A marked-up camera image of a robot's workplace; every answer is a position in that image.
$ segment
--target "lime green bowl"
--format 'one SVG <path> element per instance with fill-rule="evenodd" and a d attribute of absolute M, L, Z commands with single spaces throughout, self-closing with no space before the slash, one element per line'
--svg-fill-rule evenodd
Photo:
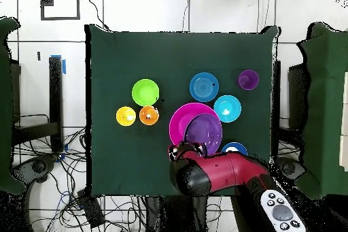
<path fill-rule="evenodd" d="M 160 97 L 160 89 L 150 79 L 142 79 L 134 84 L 132 98 L 140 106 L 151 106 Z"/>

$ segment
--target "purple plate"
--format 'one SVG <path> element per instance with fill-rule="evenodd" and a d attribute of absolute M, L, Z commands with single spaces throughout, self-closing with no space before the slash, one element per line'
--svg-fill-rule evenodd
<path fill-rule="evenodd" d="M 222 126 L 218 118 L 211 114 L 201 114 L 191 120 L 185 130 L 185 141 L 204 143 L 207 154 L 218 151 L 222 141 Z"/>

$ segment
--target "light blue bowl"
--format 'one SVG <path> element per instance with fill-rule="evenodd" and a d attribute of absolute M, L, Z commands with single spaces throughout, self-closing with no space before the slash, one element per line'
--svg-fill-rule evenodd
<path fill-rule="evenodd" d="M 221 122 L 229 123 L 235 121 L 241 115 L 241 102 L 231 95 L 224 95 L 217 98 L 214 103 L 214 111 Z"/>
<path fill-rule="evenodd" d="M 241 154 L 247 155 L 247 148 L 238 142 L 230 142 L 226 144 L 221 150 L 221 152 L 228 151 L 239 151 Z"/>

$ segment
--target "green panel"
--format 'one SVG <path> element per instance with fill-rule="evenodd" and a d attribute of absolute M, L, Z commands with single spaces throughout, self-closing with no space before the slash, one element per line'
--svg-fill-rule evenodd
<path fill-rule="evenodd" d="M 208 71 L 219 81 L 218 96 L 234 95 L 241 116 L 223 124 L 223 142 L 241 142 L 252 156 L 268 162 L 272 45 L 277 27 L 263 34 L 111 33 L 90 25 L 92 48 L 92 193 L 95 195 L 175 195 L 169 180 L 169 121 L 181 105 L 195 102 L 191 78 Z M 237 86 L 244 69 L 255 69 L 253 91 Z M 141 109 L 131 97 L 134 83 L 152 79 L 160 88 L 153 126 L 139 118 L 130 127 L 116 122 L 116 111 Z"/>
<path fill-rule="evenodd" d="M 7 36 L 18 28 L 12 18 L 0 19 L 0 191 L 20 194 L 24 191 L 23 183 L 11 177 L 12 165 L 12 81 L 10 71 L 10 53 Z"/>
<path fill-rule="evenodd" d="M 308 119 L 303 131 L 303 162 L 309 172 L 296 184 L 313 199 L 326 194 L 348 195 L 348 172 L 339 166 L 348 33 L 316 23 L 311 38 L 301 46 L 311 76 Z"/>

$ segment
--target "yellow bowl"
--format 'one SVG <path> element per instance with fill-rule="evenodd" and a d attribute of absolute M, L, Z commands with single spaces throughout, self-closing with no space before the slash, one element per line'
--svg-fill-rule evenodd
<path fill-rule="evenodd" d="M 137 115 L 131 107 L 124 106 L 116 112 L 116 120 L 122 126 L 131 126 L 136 117 Z"/>
<path fill-rule="evenodd" d="M 158 110 L 152 106 L 142 107 L 139 113 L 140 121 L 147 126 L 155 124 L 159 116 Z"/>

